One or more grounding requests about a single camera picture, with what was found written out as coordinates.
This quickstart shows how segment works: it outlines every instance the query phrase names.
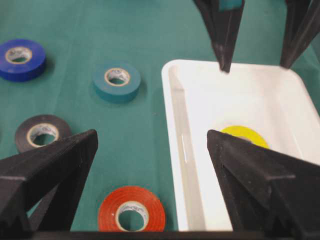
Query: green tablecloth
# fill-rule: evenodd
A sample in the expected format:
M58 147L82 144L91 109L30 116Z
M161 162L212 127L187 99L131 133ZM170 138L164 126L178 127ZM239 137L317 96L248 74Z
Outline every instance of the green tablecloth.
M285 18L284 1L247 0L233 61L278 65ZM48 64L42 76L29 82L0 79L0 159L17 153L15 131L34 115L57 115L73 133L96 129L99 148L72 229L96 231L105 196L138 185L163 203L165 229L177 230L161 69L173 59L215 60L194 3L1 0L0 43L15 38L40 43ZM128 62L141 73L140 91L132 102L111 104L93 89L96 65L112 60ZM319 112L320 65L312 47L293 70L303 78Z

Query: black tape roll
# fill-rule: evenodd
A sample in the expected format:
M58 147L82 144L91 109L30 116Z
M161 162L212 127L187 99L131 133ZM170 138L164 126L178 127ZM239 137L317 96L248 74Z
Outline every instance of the black tape roll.
M37 136L49 134L54 140L70 136L69 125L61 118L54 115L38 115L25 120L15 132L15 145L19 153L40 148L33 141Z

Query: electrical tape roll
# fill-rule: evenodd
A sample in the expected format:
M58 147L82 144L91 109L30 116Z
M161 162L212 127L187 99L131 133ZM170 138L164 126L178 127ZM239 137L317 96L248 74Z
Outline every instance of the electrical tape roll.
M38 115L25 120L15 132L15 145L19 153L43 147L33 141L37 136L48 134L59 140L70 136L69 125L61 118L54 115Z
M13 39L0 45L0 77L6 80L31 80L42 74L45 67L45 50L34 41Z
M136 211L143 218L143 227L135 232L162 232L166 215L160 200L150 191L139 186L124 186L110 193L100 206L98 228L101 232L127 232L119 215Z
M137 69L124 62L107 62L97 67L93 74L93 84L97 94L111 103L127 103L139 91L141 76Z
M238 126L238 125L228 126L228 127L224 128L221 132L225 133L225 134L230 134L230 135L237 137L237 138L245 139L245 140L247 140L257 146L260 146L260 147L263 147L266 149L269 148L269 146L268 146L267 142L264 140L264 138L262 136L260 136L259 133L257 133L256 131L254 131L248 127Z

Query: blue tape roll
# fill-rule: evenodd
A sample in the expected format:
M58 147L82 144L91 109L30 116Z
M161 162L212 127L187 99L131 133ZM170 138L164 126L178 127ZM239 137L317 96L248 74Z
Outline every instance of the blue tape roll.
M45 67L45 50L34 41L13 39L0 45L0 77L6 80L31 80L42 74Z
M98 95L111 103L126 103L138 94L141 76L137 69L124 62L108 62L93 74Z

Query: yellow tape roll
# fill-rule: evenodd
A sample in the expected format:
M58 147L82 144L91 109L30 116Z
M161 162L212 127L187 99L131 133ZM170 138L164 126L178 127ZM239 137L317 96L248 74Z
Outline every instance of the yellow tape roll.
M224 128L222 133L230 134L234 137L243 138L246 140L251 141L251 143L268 149L269 146L267 142L263 139L262 136L260 136L256 131L245 127L245 126L228 126Z

